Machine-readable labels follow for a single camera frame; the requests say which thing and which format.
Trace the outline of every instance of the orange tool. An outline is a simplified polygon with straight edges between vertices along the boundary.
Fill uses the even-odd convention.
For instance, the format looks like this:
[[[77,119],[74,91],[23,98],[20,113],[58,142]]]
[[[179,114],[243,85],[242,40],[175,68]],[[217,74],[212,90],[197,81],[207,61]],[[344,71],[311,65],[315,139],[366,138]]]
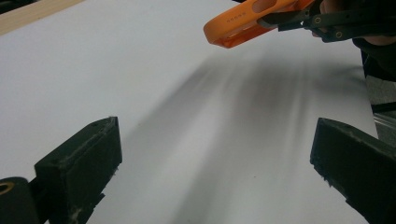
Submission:
[[[275,29],[258,24],[258,20],[265,15],[301,10],[314,1],[246,0],[209,21],[204,32],[210,44],[230,49]]]

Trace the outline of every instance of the wooden edge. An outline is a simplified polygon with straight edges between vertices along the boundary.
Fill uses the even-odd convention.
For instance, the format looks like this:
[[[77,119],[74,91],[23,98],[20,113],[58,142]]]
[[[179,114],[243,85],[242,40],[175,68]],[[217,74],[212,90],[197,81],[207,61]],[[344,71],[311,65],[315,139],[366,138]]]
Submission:
[[[71,7],[84,0],[40,0],[0,15],[0,35]]]

